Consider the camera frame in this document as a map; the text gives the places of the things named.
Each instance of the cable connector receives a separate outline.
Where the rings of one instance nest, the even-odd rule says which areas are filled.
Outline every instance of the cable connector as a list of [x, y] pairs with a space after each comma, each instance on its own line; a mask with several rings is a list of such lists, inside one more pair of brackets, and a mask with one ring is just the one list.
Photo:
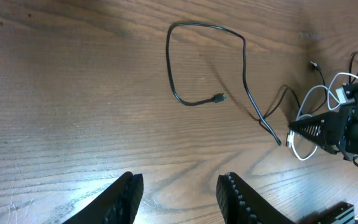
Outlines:
[[226, 98], [227, 98], [226, 94], [224, 94], [224, 93], [218, 93], [218, 94], [216, 94], [216, 95], [214, 95], [214, 96], [212, 97], [212, 100], [213, 100], [215, 103], [219, 103], [219, 102], [224, 101]]
[[316, 62], [311, 60], [310, 63], [312, 64], [314, 69], [317, 69], [319, 72], [321, 72], [321, 68]]

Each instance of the wood grain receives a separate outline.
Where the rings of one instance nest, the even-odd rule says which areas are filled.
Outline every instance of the wood grain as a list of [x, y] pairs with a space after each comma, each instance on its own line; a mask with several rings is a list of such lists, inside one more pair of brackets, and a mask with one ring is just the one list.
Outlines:
[[[323, 151], [298, 161], [249, 116], [235, 37], [175, 30], [179, 94], [229, 96], [177, 102], [165, 62], [176, 21], [246, 37], [247, 81], [262, 111], [284, 84], [303, 99], [320, 83], [310, 59], [330, 80], [358, 50], [358, 1], [0, 1], [0, 223], [61, 223], [127, 170], [145, 179], [136, 223], [223, 223], [215, 187], [227, 171], [296, 222], [341, 200], [358, 211], [356, 167]], [[282, 141], [295, 114], [288, 97], [268, 119]]]

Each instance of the white cable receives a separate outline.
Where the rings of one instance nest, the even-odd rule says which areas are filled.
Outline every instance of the white cable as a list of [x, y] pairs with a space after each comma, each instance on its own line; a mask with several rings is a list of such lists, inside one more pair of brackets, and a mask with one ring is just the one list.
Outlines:
[[[328, 88], [327, 88], [326, 86], [324, 86], [324, 85], [318, 85], [318, 86], [314, 86], [313, 88], [311, 88], [311, 89], [309, 90], [309, 92], [306, 94], [305, 99], [303, 99], [303, 102], [302, 102], [302, 104], [301, 104], [301, 107], [299, 108], [298, 114], [297, 114], [297, 116], [296, 116], [296, 120], [297, 120], [297, 121], [298, 121], [299, 119], [301, 119], [301, 118], [304, 118], [305, 116], [312, 117], [311, 114], [303, 114], [303, 115], [300, 115], [300, 114], [301, 114], [301, 112], [302, 112], [302, 108], [303, 108], [303, 106], [305, 105], [305, 102], [306, 102], [307, 98], [309, 97], [310, 93], [311, 93], [314, 89], [316, 89], [316, 88], [325, 88], [325, 89], [328, 91], [327, 104], [328, 104], [328, 109], [329, 109], [329, 110], [335, 110], [335, 109], [337, 109], [337, 108], [341, 105], [341, 103], [339, 102], [339, 100], [338, 100], [338, 99], [335, 97], [335, 95], [331, 92], [331, 87], [332, 87], [332, 85], [333, 85], [335, 79], [336, 79], [338, 76], [340, 76], [340, 75], [348, 75], [348, 76], [351, 76], [351, 77], [354, 77], [354, 78], [358, 79], [358, 76], [357, 76], [357, 75], [353, 75], [353, 74], [351, 74], [351, 73], [346, 73], [346, 72], [340, 72], [340, 73], [338, 73], [338, 74], [335, 75], [335, 77], [333, 78], [331, 84], [329, 84], [329, 87], [328, 87]], [[331, 108], [330, 105], [329, 105], [329, 96], [330, 96], [330, 95], [331, 95], [331, 96], [334, 98], [334, 100], [337, 101], [337, 103], [338, 103], [338, 105], [336, 105], [334, 108]], [[295, 149], [295, 146], [294, 146], [294, 139], [295, 139], [295, 132], [294, 132], [294, 131], [290, 131], [290, 133], [289, 133], [289, 135], [288, 135], [288, 137], [287, 137], [287, 141], [288, 141], [288, 144], [289, 144], [289, 146], [291, 147], [291, 149], [292, 149], [294, 155], [295, 155], [300, 161], [305, 161], [305, 160], [309, 159], [309, 158], [317, 151], [318, 146], [316, 146], [316, 147], [314, 148], [314, 150], [313, 150], [311, 153], [309, 153], [309, 155], [307, 155], [306, 157], [304, 157], [304, 158], [300, 157], [300, 156], [298, 155], [298, 153], [296, 152], [296, 149]]]

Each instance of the wooden surface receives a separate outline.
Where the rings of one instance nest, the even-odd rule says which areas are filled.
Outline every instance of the wooden surface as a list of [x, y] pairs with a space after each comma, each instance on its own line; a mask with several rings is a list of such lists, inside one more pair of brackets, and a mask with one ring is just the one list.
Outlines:
[[[179, 94], [229, 96], [177, 102], [165, 61], [176, 21], [247, 39], [247, 81], [263, 112], [284, 84], [301, 99], [320, 84], [310, 59], [330, 81], [358, 50], [351, 0], [0, 1], [0, 223], [61, 223], [125, 171], [144, 174], [136, 223], [223, 223], [215, 188], [227, 171], [296, 222], [342, 200], [358, 211], [358, 168], [322, 150], [298, 161], [251, 118], [236, 37], [175, 30]], [[268, 119], [283, 142], [296, 112], [288, 96]]]

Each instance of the wooden table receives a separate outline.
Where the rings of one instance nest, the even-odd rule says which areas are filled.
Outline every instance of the wooden table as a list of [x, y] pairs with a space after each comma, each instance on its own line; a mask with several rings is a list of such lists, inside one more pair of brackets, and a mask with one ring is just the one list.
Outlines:
[[[309, 60], [330, 81], [358, 50], [351, 0], [0, 1], [0, 223], [61, 223], [127, 170], [145, 180], [136, 223], [223, 223], [215, 188], [227, 171], [296, 222], [340, 201], [358, 212], [358, 168], [322, 150], [298, 161], [251, 117], [237, 37], [174, 31], [179, 94], [228, 95], [177, 102], [165, 61], [176, 21], [247, 39], [247, 81], [263, 112], [284, 84], [301, 100], [320, 84]], [[283, 142], [296, 112], [288, 95], [268, 119]]]

